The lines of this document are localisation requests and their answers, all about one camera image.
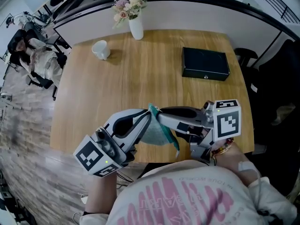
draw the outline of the white marker cube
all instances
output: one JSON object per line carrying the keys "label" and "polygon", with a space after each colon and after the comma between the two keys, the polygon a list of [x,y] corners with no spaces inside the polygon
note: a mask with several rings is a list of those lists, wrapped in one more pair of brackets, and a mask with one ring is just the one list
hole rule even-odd
{"label": "white marker cube", "polygon": [[214,114],[214,141],[240,135],[241,107],[238,100],[217,100],[212,111]]}
{"label": "white marker cube", "polygon": [[98,177],[105,177],[121,168],[87,135],[73,155],[88,174]]}

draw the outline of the purple flower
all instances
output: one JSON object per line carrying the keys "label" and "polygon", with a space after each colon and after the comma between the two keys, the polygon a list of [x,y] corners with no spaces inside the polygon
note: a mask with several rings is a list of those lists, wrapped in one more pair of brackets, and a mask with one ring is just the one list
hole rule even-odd
{"label": "purple flower", "polygon": [[116,7],[122,10],[125,7],[125,4],[129,3],[127,0],[118,0],[116,1]]}

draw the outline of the beaded bracelet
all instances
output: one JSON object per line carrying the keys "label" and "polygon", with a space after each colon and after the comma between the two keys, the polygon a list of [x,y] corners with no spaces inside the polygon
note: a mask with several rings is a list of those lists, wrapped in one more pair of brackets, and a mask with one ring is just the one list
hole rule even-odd
{"label": "beaded bracelet", "polygon": [[222,147],[218,148],[217,150],[211,151],[212,155],[216,156],[227,152],[233,142],[234,142],[233,137],[227,138],[225,144]]}

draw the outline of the table top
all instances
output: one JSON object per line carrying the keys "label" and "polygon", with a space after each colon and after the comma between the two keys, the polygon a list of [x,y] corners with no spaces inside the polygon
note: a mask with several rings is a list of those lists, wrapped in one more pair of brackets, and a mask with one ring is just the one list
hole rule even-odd
{"label": "table top", "polygon": [[[99,60],[91,51],[104,39],[110,57]],[[226,81],[181,76],[182,47],[226,53]],[[252,115],[238,61],[226,34],[195,30],[148,30],[142,40],[131,33],[98,38],[73,47],[55,102],[50,146],[73,153],[85,135],[92,135],[115,112],[129,108],[191,106],[207,100],[238,99],[242,108],[241,135],[235,140],[244,153],[254,150]],[[135,162],[175,162],[190,158],[189,144],[136,145]]]}

